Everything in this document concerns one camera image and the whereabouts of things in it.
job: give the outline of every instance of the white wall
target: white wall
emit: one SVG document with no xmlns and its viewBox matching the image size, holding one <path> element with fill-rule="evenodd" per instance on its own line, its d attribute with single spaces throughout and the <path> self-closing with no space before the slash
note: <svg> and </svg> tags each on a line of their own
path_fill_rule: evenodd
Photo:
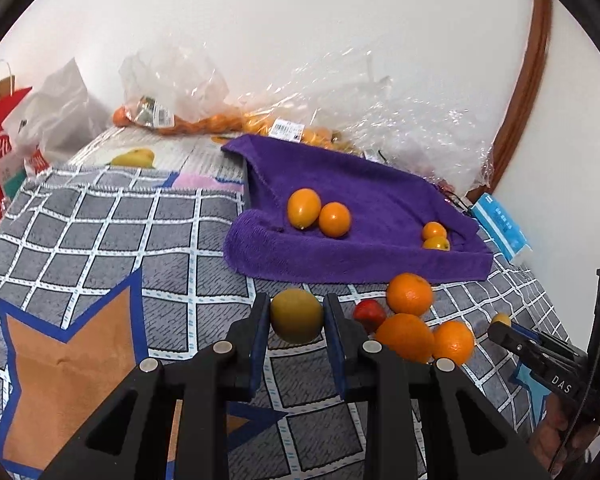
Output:
<svg viewBox="0 0 600 480">
<path fill-rule="evenodd" d="M 558 2 L 546 71 L 496 197 L 531 242 L 531 266 L 586 349 L 600 267 L 600 53 Z"/>
<path fill-rule="evenodd" d="M 21 84 L 35 85 L 76 57 L 90 91 L 114 109 L 124 57 L 170 30 L 206 41 L 234 96 L 331 50 L 371 44 L 378 77 L 390 74 L 424 97 L 440 89 L 458 96 L 495 133 L 520 70 L 531 1 L 36 0 L 0 58 Z"/>
</svg>

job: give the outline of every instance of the purple towel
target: purple towel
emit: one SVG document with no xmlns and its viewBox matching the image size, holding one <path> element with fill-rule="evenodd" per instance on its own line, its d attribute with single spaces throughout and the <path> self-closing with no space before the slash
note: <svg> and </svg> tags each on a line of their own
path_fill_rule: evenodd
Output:
<svg viewBox="0 0 600 480">
<path fill-rule="evenodd" d="M 295 283 L 388 282 L 402 272 L 448 283 L 485 280 L 490 272 L 493 254 L 477 235 L 477 222 L 418 176 L 268 137 L 242 136 L 223 149 L 250 165 L 251 209 L 224 241 L 224 259 L 237 272 Z M 314 189 L 323 205 L 349 208 L 345 237 L 291 227 L 286 202 L 302 187 Z M 422 227 L 431 221 L 445 226 L 451 251 L 421 248 Z"/>
</svg>

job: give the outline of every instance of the black cable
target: black cable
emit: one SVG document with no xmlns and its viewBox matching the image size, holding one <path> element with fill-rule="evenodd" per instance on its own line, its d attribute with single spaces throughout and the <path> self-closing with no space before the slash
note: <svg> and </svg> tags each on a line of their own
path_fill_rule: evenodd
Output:
<svg viewBox="0 0 600 480">
<path fill-rule="evenodd" d="M 596 349 L 596 358 L 594 359 L 593 366 L 591 367 L 591 372 L 589 374 L 589 380 L 587 381 L 587 387 L 584 390 L 584 395 L 582 396 L 582 400 L 580 401 L 580 405 L 578 406 L 578 409 L 576 411 L 576 415 L 573 417 L 573 420 L 571 421 L 571 424 L 569 425 L 569 427 L 567 428 L 566 433 L 564 434 L 564 438 L 563 438 L 563 440 L 560 443 L 560 447 L 555 452 L 554 457 L 551 459 L 551 463 L 549 464 L 549 469 L 547 470 L 549 472 L 549 474 L 551 474 L 551 471 L 552 471 L 552 469 L 555 466 L 555 461 L 558 459 L 558 455 L 560 455 L 560 453 L 562 452 L 562 450 L 566 446 L 567 442 L 569 441 L 571 433 L 573 433 L 573 428 L 575 428 L 575 425 L 576 425 L 576 423 L 578 421 L 580 413 L 582 412 L 582 410 L 584 408 L 584 403 L 587 400 L 587 397 L 589 395 L 589 391 L 591 390 L 591 386 L 593 384 L 593 377 L 594 377 L 594 375 L 596 373 L 596 369 L 598 368 L 598 361 L 599 361 L 599 359 L 600 359 L 600 341 L 598 342 L 598 348 Z"/>
</svg>

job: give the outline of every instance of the blue star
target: blue star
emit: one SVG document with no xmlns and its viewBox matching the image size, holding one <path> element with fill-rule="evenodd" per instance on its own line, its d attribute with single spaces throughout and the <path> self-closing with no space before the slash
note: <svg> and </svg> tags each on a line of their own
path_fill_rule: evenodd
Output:
<svg viewBox="0 0 600 480">
<path fill-rule="evenodd" d="M 533 427 L 536 427 L 542 418 L 542 414 L 544 413 L 544 403 L 551 393 L 551 390 L 545 388 L 531 377 L 531 370 L 523 365 L 522 362 L 518 362 L 518 367 L 516 368 L 516 371 L 513 372 L 510 380 L 513 383 L 519 384 L 529 392 L 532 423 Z"/>
</svg>

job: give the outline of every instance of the silver screw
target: silver screw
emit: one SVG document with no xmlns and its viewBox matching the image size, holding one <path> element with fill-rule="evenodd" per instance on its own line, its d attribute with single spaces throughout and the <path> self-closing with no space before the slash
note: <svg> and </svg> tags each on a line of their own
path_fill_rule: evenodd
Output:
<svg viewBox="0 0 600 480">
<path fill-rule="evenodd" d="M 214 352 L 216 354 L 226 354 L 226 353 L 230 352 L 233 348 L 234 348 L 234 346 L 231 343 L 229 343 L 228 341 L 218 341 L 214 345 Z"/>
<path fill-rule="evenodd" d="M 158 361 L 153 357 L 148 357 L 147 359 L 142 359 L 140 363 L 140 370 L 144 373 L 153 372 L 158 367 Z"/>
<path fill-rule="evenodd" d="M 382 345 L 378 341 L 370 339 L 362 343 L 362 349 L 369 354 L 377 354 L 382 350 Z"/>
<path fill-rule="evenodd" d="M 436 361 L 436 366 L 441 372 L 452 372 L 456 369 L 456 364 L 446 357 L 442 357 Z"/>
</svg>

